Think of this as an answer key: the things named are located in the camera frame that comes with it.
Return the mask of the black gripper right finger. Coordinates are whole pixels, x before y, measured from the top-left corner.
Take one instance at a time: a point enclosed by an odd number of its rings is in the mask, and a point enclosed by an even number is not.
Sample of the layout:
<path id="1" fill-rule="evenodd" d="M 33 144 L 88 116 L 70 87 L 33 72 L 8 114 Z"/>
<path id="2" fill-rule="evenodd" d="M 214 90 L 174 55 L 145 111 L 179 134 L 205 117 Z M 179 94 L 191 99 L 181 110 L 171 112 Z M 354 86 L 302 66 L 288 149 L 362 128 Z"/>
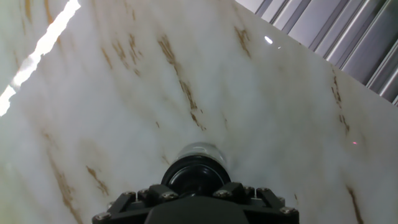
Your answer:
<path id="1" fill-rule="evenodd" d="M 248 223 L 299 224 L 299 211 L 287 207 L 283 197 L 271 189 L 228 182 L 215 192 L 213 198 L 234 203 L 244 213 Z"/>

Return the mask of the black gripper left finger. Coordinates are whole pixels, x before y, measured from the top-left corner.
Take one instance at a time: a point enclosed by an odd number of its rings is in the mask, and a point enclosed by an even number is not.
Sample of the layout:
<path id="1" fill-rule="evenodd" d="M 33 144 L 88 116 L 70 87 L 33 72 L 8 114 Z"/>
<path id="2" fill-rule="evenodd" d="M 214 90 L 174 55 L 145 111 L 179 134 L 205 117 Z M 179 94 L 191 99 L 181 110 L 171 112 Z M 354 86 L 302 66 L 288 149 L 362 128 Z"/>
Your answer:
<path id="1" fill-rule="evenodd" d="M 145 223 L 154 207 L 178 198 L 178 193 L 162 184 L 151 185 L 138 192 L 126 191 L 109 203 L 105 212 L 96 214 L 92 224 Z"/>

